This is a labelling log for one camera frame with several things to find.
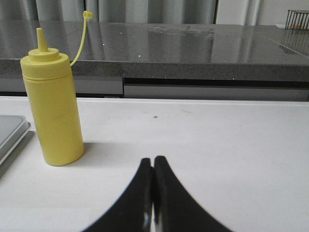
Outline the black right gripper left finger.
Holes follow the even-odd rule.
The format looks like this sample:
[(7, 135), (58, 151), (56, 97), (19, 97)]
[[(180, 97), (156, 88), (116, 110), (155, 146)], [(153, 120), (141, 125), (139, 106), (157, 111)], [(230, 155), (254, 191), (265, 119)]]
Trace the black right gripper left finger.
[(143, 158), (131, 182), (117, 201), (85, 232), (149, 232), (152, 219), (153, 168)]

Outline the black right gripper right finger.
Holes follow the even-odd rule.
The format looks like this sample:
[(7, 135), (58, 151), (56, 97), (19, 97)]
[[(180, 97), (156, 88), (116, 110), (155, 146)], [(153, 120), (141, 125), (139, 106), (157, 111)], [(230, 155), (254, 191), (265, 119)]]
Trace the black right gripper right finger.
[(154, 221), (157, 232), (229, 232), (180, 183), (167, 159), (154, 160)]

